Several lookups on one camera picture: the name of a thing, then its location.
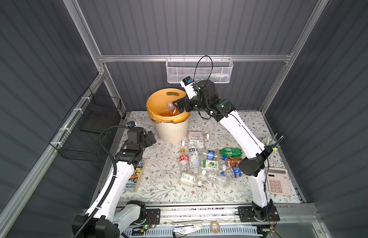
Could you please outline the white ribbed trash bin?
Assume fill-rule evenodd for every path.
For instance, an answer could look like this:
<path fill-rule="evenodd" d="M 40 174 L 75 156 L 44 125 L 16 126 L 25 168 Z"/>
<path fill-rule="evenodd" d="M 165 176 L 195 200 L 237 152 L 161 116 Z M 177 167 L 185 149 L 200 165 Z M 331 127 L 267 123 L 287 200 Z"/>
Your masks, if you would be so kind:
<path fill-rule="evenodd" d="M 159 138 L 170 144 L 182 142 L 187 137 L 189 118 L 180 123 L 155 123 Z"/>

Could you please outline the bottle red label yellow cap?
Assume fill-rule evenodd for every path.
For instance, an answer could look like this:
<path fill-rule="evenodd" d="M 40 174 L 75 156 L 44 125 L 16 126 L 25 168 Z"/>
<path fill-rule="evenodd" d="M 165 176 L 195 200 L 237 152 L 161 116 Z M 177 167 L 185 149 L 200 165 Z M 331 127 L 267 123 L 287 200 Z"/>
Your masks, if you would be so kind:
<path fill-rule="evenodd" d="M 189 170 L 189 155 L 184 148 L 180 149 L 179 166 L 183 172 Z"/>

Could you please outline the clear bottle white label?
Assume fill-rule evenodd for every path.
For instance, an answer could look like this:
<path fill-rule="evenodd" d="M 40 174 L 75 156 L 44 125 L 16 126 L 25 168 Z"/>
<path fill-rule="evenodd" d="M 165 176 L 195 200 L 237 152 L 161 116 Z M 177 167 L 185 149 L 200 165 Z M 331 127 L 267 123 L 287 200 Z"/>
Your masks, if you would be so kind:
<path fill-rule="evenodd" d="M 204 140 L 183 140 L 181 142 L 182 147 L 190 148 L 190 147 L 196 147 L 199 149 L 205 148 L 205 141 Z"/>

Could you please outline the bottle green lime label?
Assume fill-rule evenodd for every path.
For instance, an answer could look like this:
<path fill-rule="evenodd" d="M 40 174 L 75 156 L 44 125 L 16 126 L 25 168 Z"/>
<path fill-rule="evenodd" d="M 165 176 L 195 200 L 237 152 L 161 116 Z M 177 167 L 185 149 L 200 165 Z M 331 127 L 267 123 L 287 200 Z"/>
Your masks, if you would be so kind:
<path fill-rule="evenodd" d="M 200 168 L 207 171 L 221 172 L 225 171 L 227 166 L 223 163 L 219 163 L 218 161 L 204 159 L 200 163 Z"/>

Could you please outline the orange bin liner bag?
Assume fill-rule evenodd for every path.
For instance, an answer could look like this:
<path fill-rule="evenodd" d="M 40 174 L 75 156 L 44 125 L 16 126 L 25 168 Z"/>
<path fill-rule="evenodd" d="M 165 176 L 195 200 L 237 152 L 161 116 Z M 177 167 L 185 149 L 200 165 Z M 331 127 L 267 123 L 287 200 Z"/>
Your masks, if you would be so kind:
<path fill-rule="evenodd" d="M 166 88 L 153 93 L 147 100 L 146 108 L 149 117 L 154 123 L 178 124 L 186 121 L 190 113 L 184 111 L 176 116 L 171 116 L 167 111 L 167 105 L 186 96 L 186 93 L 176 88 Z"/>

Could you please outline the illustrated paperback book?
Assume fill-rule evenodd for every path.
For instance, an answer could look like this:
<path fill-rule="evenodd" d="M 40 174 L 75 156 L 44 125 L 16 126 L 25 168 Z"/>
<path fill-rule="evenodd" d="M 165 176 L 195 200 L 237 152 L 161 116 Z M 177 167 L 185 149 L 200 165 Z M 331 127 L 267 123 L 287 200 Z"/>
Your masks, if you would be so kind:
<path fill-rule="evenodd" d="M 142 181 L 143 173 L 145 172 L 145 167 L 148 164 L 148 159 L 143 158 L 137 165 L 133 175 L 130 177 L 125 186 L 125 191 L 136 192 Z"/>

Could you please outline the green plastic bottle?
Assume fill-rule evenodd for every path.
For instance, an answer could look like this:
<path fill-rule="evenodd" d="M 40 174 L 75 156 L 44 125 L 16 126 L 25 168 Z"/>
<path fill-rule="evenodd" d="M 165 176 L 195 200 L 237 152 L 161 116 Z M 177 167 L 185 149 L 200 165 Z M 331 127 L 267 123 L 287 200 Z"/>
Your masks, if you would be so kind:
<path fill-rule="evenodd" d="M 241 158 L 242 157 L 242 150 L 240 148 L 223 148 L 221 150 L 218 150 L 218 152 L 222 156 L 226 157 L 233 157 L 233 158 Z"/>

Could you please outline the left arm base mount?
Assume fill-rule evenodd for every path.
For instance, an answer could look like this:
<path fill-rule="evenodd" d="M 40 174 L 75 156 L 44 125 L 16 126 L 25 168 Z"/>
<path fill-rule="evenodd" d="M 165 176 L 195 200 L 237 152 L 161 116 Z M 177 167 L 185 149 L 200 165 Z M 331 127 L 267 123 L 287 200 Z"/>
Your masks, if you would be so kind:
<path fill-rule="evenodd" d="M 133 224 L 142 226 L 142 225 L 159 225 L 161 217 L 161 209 L 147 209 L 146 215 Z"/>

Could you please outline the white pen holder cup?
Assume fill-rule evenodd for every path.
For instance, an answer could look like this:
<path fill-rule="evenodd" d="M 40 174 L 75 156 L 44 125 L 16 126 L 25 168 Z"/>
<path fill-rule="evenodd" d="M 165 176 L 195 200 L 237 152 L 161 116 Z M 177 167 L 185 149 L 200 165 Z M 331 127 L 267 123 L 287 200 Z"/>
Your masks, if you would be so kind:
<path fill-rule="evenodd" d="M 276 133 L 272 138 L 264 138 L 261 142 L 265 146 L 271 146 L 273 150 L 278 150 L 280 148 L 280 143 L 284 139 L 284 136 L 278 136 Z"/>

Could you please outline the silver foil wrapper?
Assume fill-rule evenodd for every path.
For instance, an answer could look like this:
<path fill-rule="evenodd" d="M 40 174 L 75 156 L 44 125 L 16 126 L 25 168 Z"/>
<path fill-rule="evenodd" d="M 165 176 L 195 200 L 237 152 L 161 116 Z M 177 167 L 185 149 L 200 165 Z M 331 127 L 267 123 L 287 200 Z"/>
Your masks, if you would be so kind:
<path fill-rule="evenodd" d="M 174 227 L 173 237 L 174 238 L 182 238 L 189 234 L 195 233 L 203 229 L 202 224 L 193 224 L 193 225 L 186 225 L 181 227 Z"/>

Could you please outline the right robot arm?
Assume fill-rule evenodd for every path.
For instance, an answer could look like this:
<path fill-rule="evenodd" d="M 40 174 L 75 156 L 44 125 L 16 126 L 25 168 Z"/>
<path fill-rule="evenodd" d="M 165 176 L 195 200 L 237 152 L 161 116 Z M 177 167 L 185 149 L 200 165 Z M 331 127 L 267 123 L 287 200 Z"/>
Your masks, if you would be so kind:
<path fill-rule="evenodd" d="M 227 99 L 220 99 L 214 82 L 195 82 L 190 76 L 180 82 L 186 96 L 173 101 L 179 112 L 205 111 L 210 118 L 219 122 L 240 145 L 245 158 L 239 163 L 241 172 L 248 176 L 253 195 L 253 205 L 265 208 L 269 204 L 266 193 L 265 161 L 273 152 L 271 146 L 260 142 L 244 124 L 234 105 Z"/>

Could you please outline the brown coffee bottle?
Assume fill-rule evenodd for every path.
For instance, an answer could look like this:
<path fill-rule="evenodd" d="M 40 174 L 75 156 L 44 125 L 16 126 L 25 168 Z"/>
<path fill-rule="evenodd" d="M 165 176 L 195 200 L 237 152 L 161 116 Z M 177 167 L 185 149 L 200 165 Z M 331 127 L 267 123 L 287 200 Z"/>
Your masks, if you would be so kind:
<path fill-rule="evenodd" d="M 225 165 L 227 167 L 235 168 L 239 166 L 239 163 L 242 161 L 242 158 L 234 158 L 234 157 L 227 157 L 225 159 Z"/>

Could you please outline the clear bottle blue label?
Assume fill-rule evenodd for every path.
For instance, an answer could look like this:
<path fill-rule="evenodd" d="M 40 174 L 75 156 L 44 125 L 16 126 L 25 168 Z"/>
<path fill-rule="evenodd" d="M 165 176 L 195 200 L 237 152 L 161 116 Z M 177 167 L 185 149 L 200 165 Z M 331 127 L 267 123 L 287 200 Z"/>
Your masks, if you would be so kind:
<path fill-rule="evenodd" d="M 221 176 L 227 179 L 241 178 L 242 172 L 239 167 L 228 167 L 225 171 L 221 172 Z"/>
<path fill-rule="evenodd" d="M 219 150 L 202 150 L 201 156 L 206 160 L 212 161 L 222 161 L 223 156 L 221 155 Z"/>

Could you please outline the brown tea bottle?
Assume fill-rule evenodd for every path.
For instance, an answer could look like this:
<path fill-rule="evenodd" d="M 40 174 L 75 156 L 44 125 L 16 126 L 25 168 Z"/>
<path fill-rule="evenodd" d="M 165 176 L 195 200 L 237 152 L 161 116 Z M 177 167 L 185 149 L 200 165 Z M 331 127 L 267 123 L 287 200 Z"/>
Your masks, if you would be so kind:
<path fill-rule="evenodd" d="M 177 116 L 180 114 L 179 110 L 175 107 L 175 105 L 172 102 L 167 104 L 167 112 L 170 117 Z"/>

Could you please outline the tall clear bottle dark label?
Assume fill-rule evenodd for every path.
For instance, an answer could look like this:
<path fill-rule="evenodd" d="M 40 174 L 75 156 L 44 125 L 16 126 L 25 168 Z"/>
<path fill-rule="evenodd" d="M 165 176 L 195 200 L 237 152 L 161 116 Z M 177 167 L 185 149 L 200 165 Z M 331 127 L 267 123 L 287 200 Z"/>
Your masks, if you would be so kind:
<path fill-rule="evenodd" d="M 199 173 L 199 151 L 194 141 L 191 141 L 188 148 L 189 169 L 193 174 Z"/>

